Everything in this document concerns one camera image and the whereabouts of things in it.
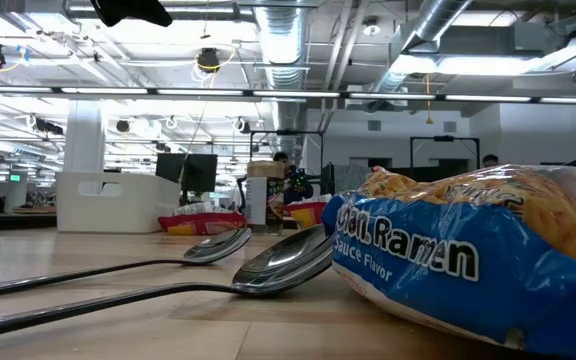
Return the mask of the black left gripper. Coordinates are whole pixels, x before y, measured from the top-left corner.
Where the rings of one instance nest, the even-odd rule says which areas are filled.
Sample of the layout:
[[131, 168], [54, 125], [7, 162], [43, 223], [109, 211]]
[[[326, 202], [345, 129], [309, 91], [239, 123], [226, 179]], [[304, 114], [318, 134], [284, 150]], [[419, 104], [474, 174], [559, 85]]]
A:
[[158, 0], [90, 0], [98, 18], [113, 27], [126, 18], [168, 27], [173, 19]]

